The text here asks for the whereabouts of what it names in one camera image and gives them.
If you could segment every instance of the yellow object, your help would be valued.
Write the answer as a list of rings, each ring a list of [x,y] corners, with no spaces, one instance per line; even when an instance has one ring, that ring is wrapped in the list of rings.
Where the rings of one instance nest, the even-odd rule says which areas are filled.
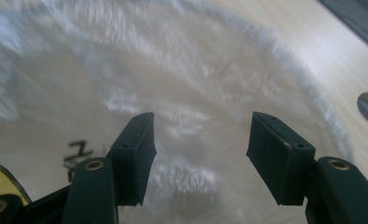
[[[0,195],[16,194],[21,197],[23,205],[31,202],[24,188],[5,167],[0,165]]]

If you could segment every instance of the plastic sheet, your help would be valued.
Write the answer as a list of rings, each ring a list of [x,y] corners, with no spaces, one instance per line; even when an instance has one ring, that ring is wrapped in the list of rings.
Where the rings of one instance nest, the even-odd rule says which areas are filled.
[[[68,142],[104,156],[155,113],[145,203],[122,223],[302,223],[246,157],[251,113],[279,117],[317,156],[350,160],[345,129],[268,34],[185,1],[18,1],[0,6],[0,163],[33,200],[68,184]]]

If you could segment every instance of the wrinkled plastic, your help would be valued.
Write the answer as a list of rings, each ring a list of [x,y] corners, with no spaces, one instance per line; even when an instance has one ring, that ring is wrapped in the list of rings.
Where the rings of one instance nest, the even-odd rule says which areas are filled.
[[[69,142],[106,155],[155,113],[142,207],[122,223],[303,223],[246,157],[253,111],[350,160],[345,129],[310,76],[263,30],[185,1],[18,1],[0,6],[0,163],[33,200],[68,184]]]

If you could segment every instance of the wooden surface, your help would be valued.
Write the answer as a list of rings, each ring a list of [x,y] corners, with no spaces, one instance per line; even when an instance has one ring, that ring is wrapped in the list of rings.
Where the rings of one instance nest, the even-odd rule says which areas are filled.
[[[315,0],[208,0],[256,22],[309,70],[347,129],[354,163],[368,178],[368,121],[357,108],[368,91],[368,46]]]

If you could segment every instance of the clear plastic bag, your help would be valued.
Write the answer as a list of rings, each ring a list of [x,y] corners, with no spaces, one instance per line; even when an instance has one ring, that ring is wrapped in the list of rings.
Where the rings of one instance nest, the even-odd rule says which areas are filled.
[[[122,223],[302,223],[246,157],[253,111],[350,160],[345,129],[268,34],[186,1],[18,1],[0,6],[0,163],[33,200],[68,184],[67,144],[104,156],[134,115],[155,113],[142,207]]]

